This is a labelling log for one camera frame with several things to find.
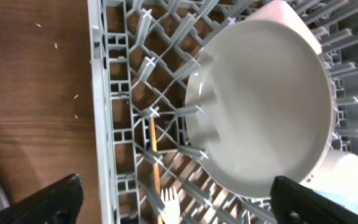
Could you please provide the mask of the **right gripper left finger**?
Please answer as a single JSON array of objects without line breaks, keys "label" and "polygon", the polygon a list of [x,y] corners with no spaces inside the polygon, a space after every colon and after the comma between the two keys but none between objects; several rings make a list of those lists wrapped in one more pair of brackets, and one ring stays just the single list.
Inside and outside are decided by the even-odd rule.
[{"label": "right gripper left finger", "polygon": [[81,179],[70,174],[0,211],[0,224],[75,224],[84,199]]}]

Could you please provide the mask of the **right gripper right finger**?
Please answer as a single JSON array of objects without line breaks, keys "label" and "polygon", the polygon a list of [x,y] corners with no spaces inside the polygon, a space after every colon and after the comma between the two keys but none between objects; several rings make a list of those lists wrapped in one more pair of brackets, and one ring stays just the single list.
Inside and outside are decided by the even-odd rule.
[{"label": "right gripper right finger", "polygon": [[283,175],[274,178],[270,197],[278,223],[358,223],[358,214]]}]

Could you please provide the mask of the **cream cup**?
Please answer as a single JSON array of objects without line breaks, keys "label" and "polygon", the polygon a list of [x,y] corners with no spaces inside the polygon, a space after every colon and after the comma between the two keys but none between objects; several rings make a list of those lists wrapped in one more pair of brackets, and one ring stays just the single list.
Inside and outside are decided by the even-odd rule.
[{"label": "cream cup", "polygon": [[330,149],[320,167],[301,185],[331,194],[358,194],[358,156]]}]

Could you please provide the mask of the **grey plate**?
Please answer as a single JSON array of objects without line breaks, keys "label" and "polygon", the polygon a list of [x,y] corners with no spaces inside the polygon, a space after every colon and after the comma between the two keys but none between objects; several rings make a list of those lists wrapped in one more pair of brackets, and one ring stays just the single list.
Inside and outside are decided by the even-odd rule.
[{"label": "grey plate", "polygon": [[265,198],[276,176],[304,182],[327,154],[334,129],[323,59],[287,26],[242,21],[200,52],[185,118],[204,170],[243,197]]}]

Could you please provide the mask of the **white plastic fork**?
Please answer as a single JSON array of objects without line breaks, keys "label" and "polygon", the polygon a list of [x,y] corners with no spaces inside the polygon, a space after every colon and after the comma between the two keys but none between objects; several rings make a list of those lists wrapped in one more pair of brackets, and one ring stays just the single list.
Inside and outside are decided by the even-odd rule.
[{"label": "white plastic fork", "polygon": [[180,222],[180,201],[176,187],[162,189],[160,198],[165,206],[160,213],[165,224],[179,224]]}]

